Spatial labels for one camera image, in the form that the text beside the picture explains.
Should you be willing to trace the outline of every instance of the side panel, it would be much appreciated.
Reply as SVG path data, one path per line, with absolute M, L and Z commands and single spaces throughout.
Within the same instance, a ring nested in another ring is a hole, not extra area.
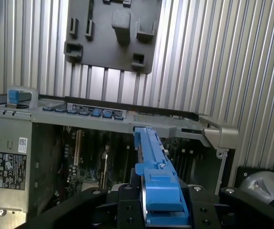
M 27 138 L 26 153 L 18 153 L 20 137 Z M 26 158 L 25 190 L 0 188 L 0 226 L 13 228 L 26 220 L 29 204 L 30 161 L 32 144 L 32 123 L 30 121 L 0 118 L 0 152 L 20 154 Z M 15 172 L 8 168 L 7 173 Z

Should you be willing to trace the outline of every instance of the screw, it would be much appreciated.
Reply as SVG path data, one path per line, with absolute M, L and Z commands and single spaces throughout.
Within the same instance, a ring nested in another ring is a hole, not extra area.
M 126 185 L 126 186 L 124 187 L 124 189 L 132 189 L 132 186 Z
M 100 194 L 100 193 L 101 193 L 100 190 L 93 191 L 93 194 L 94 194 L 94 195 L 98 195 L 98 194 Z
M 198 187 L 198 186 L 194 187 L 193 189 L 196 190 L 197 192 L 199 192 L 199 191 L 202 190 L 202 189 L 201 189 L 200 187 Z
M 225 191 L 228 192 L 228 193 L 230 193 L 230 194 L 234 193 L 234 190 L 231 189 L 231 188 L 228 188 L 228 189 L 226 189 Z
M 0 216 L 5 216 L 7 214 L 6 210 L 0 209 Z

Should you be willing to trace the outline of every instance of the gray plastic latch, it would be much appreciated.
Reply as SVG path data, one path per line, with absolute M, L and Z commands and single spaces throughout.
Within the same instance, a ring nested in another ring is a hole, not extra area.
M 203 129 L 203 135 L 215 149 L 235 149 L 239 131 L 226 123 L 218 122 L 209 116 L 199 116 L 200 122 L 210 125 Z
M 16 90 L 16 91 L 21 91 L 21 92 L 28 92 L 31 94 L 31 101 L 29 104 L 29 108 L 36 108 L 38 107 L 38 91 L 34 88 L 30 87 L 23 87 L 23 86 L 15 86 L 11 85 L 8 87 L 7 94 L 9 94 L 9 90 Z

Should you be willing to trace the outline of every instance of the black plastic mount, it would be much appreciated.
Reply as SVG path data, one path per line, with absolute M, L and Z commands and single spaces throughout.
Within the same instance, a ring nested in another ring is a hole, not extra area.
M 131 13 L 114 10 L 112 27 L 115 30 L 117 41 L 120 45 L 129 45 L 131 30 Z
M 65 42 L 64 54 L 72 62 L 80 62 L 83 55 L 83 46 L 78 43 Z
M 149 32 L 143 31 L 142 19 L 139 18 L 138 29 L 137 29 L 137 39 L 143 43 L 150 42 L 155 36 L 155 33 L 156 33 L 155 29 L 156 29 L 155 22 L 153 22 Z
M 111 1 L 122 3 L 124 7 L 131 7 L 131 0 L 102 0 L 104 4 L 110 4 Z
M 70 0 L 67 61 L 150 73 L 161 5 L 162 0 Z

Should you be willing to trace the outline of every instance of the silver metal panel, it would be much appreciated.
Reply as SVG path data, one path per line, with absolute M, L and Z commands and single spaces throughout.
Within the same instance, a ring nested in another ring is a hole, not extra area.
M 6 211 L 6 215 L 0 216 L 0 229 L 13 229 L 20 226 L 27 219 L 27 213 L 22 211 Z
M 4 129 L 12 129 L 11 133 L 4 131 Z M 0 152 L 16 153 L 18 152 L 18 143 L 20 137 L 28 139 L 27 144 L 27 165 L 26 166 L 26 180 L 25 190 L 14 190 L 0 188 L 0 208 L 20 209 L 23 212 L 28 212 L 28 200 L 30 189 L 30 161 L 31 161 L 31 145 L 32 145 L 32 123 L 30 121 L 11 120 L 9 122 L 6 118 L 0 118 Z
M 162 0 L 152 73 L 65 61 L 68 0 L 0 1 L 7 85 L 212 115 L 238 126 L 238 165 L 274 168 L 274 0 Z

